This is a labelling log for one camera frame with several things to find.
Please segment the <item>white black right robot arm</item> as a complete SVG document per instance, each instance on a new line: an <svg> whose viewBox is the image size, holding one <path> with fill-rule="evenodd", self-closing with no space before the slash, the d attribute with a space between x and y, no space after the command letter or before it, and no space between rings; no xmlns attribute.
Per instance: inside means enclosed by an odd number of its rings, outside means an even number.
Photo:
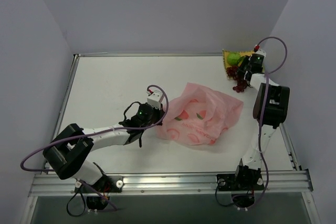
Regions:
<svg viewBox="0 0 336 224"><path fill-rule="evenodd" d="M264 152L272 135L287 117L290 89L273 82L269 75L263 73L265 56L258 52L244 56L237 69L238 77L258 91L253 108L257 132L233 175L235 186L241 189L250 185L252 180L258 180Z"/></svg>

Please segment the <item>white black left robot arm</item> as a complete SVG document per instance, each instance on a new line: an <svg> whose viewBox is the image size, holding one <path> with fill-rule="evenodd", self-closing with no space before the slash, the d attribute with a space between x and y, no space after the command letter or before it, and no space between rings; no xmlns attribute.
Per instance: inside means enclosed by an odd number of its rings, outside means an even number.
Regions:
<svg viewBox="0 0 336 224"><path fill-rule="evenodd" d="M105 188L107 176L87 156L109 146L124 146L138 141L142 147L142 135L148 127L161 125L165 111L163 105L140 103L137 113L111 127L98 129L80 128L76 123L68 125L53 140L56 145L43 151L43 156L61 180L74 178L84 181L94 192Z"/></svg>

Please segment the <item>pink plastic bag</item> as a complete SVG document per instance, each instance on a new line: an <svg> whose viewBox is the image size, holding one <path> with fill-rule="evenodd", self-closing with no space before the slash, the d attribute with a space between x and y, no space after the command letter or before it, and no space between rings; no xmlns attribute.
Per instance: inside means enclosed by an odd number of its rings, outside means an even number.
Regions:
<svg viewBox="0 0 336 224"><path fill-rule="evenodd" d="M243 106L243 101L230 95L187 83L182 94L169 101L156 133L161 139L184 145L213 145L239 121Z"/></svg>

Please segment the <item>red fake grape bunch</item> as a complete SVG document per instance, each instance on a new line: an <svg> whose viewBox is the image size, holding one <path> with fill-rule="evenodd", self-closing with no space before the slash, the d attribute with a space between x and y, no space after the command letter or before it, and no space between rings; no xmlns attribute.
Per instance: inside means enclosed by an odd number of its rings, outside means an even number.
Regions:
<svg viewBox="0 0 336 224"><path fill-rule="evenodd" d="M238 66L231 66L226 68L226 74L229 79L232 79L236 82L233 86L233 90L237 93L245 92L248 87L247 81L244 79L244 76L239 72Z"/></svg>

